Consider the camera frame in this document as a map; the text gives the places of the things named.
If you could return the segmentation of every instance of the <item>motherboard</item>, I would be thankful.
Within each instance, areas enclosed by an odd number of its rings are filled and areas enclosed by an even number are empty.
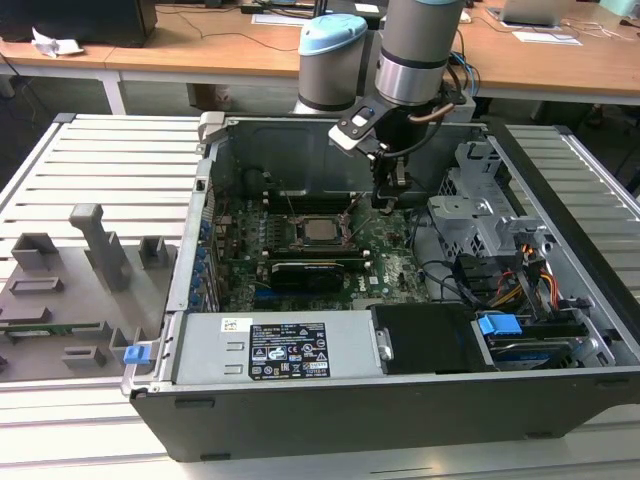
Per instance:
[[[364,195],[221,198],[212,252],[221,309],[364,310],[428,300],[411,250],[411,210],[382,215]]]

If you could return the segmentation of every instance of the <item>desk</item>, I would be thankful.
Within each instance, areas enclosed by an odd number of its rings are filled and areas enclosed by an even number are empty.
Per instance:
[[[498,33],[473,18],[480,17],[506,31],[485,9],[503,4],[504,0],[476,4],[469,11],[472,23],[460,25],[467,58],[482,77],[479,96],[640,105],[639,30],[619,26],[620,17],[597,4],[575,2],[566,22],[577,28],[584,28],[584,24],[575,20],[596,22],[633,41],[595,38],[565,27],[567,34],[578,36],[582,47],[523,43],[511,33]],[[460,51],[459,40],[454,49]]]
[[[485,6],[470,10],[500,30]],[[277,51],[239,35],[200,38],[193,26],[158,7],[158,25],[142,49],[87,46],[87,54],[51,59],[29,44],[0,43],[0,50],[23,75],[91,78],[105,88],[112,113],[124,114],[123,81],[234,84],[296,87],[300,28],[251,24],[250,15],[182,13],[204,34],[243,33]],[[461,25],[469,61],[482,76],[480,96],[564,102],[640,105],[640,39],[636,29],[618,25],[619,17],[591,3],[577,3],[569,19],[603,24],[633,41],[594,38],[582,32],[582,47],[522,43],[510,33],[498,33],[474,19]],[[459,40],[454,45],[460,50]],[[0,73],[11,73],[0,63]]]
[[[299,27],[253,25],[251,15],[240,10],[189,10],[158,6],[156,30],[144,48],[83,45],[86,54],[57,59],[41,55],[28,43],[0,42],[0,51],[22,75],[101,81],[113,114],[126,113],[123,81],[297,87]],[[242,33],[288,51],[235,34],[201,39],[185,18],[205,35]],[[12,71],[0,63],[0,74]]]

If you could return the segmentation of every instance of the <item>green circuit board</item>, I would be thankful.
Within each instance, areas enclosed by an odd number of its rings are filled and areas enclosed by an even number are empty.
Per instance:
[[[284,225],[285,237],[292,235],[290,230],[295,227],[287,223],[292,214],[274,215],[257,202],[239,199],[229,201],[225,210],[227,213],[219,217],[214,247],[225,279],[224,311],[363,310],[375,303],[428,300],[427,288],[418,277],[419,266],[405,246],[411,225],[404,211],[385,216],[372,209],[369,201],[359,202],[350,212],[349,226],[351,232],[358,230],[352,237],[357,249],[370,251],[367,268],[346,271],[338,293],[283,295],[270,289],[269,262],[262,250],[278,241],[271,232],[274,222]]]

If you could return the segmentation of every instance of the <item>power supply label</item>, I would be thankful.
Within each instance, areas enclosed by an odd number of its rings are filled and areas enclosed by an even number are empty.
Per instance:
[[[249,376],[253,380],[329,377],[324,323],[252,325]]]

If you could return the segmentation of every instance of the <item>laptop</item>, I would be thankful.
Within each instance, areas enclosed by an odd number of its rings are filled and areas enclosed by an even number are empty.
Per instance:
[[[506,24],[555,27],[562,23],[575,0],[507,0],[502,8],[487,11]]]

